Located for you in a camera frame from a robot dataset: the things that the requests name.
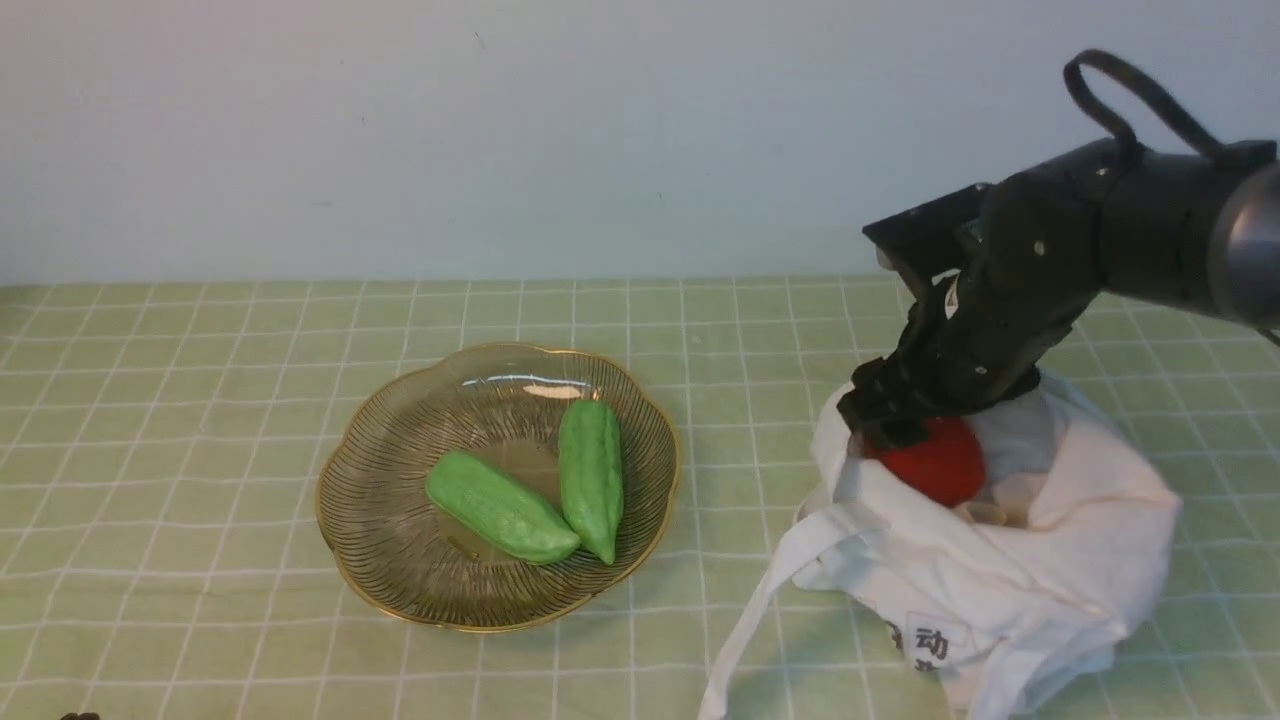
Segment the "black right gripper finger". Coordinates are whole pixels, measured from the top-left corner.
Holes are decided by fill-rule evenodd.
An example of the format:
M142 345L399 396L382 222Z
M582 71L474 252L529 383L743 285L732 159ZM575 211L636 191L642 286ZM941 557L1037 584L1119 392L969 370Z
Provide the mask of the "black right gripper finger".
M933 416L928 393L914 387L858 388L858 425L861 441L876 450L910 448L931 437L927 419Z

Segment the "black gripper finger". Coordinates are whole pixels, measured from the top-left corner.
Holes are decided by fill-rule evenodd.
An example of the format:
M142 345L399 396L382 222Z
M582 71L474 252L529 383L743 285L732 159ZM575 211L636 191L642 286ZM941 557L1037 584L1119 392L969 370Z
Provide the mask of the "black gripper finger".
M851 374L852 388L837 402L850 430L865 439L901 439L906 391L896 355L863 363Z

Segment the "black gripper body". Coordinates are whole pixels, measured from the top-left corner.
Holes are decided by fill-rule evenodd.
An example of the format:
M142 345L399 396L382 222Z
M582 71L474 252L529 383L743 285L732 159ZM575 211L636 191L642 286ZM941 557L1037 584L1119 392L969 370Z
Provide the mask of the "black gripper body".
M1101 291L1094 236L1110 190L1083 170L1024 170L864 227L915 299L891 355L933 416L1037 386L1037 363Z

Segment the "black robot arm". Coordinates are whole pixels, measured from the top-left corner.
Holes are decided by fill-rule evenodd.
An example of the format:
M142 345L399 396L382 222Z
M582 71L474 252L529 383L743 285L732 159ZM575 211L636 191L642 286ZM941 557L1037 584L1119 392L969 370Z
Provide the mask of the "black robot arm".
M932 418L1032 392L1038 361L1102 293L1276 341L1277 227L1272 141L1219 161L1100 140L874 222L864 234L914 302L838 413L874 448L918 445Z

